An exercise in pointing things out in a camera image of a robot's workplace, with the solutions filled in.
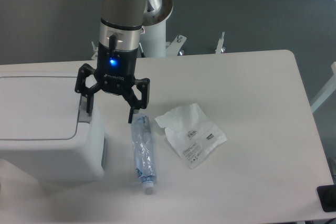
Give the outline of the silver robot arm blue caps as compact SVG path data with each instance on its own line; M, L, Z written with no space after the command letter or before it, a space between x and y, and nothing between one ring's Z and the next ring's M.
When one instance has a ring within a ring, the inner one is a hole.
M82 65L75 85L75 92L87 99L87 113L100 90L123 96L129 121L148 106L150 79L134 76L145 5L146 0L102 0L97 67Z

